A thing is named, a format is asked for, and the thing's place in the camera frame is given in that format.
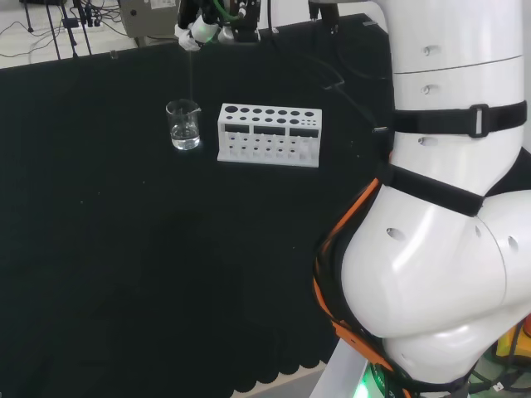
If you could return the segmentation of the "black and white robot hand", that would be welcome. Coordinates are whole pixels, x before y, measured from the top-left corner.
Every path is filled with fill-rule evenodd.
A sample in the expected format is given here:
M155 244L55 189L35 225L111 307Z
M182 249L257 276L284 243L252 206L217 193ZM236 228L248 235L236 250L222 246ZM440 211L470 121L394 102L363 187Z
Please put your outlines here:
M199 51L218 32L219 12L213 1L182 0L175 36L185 51Z

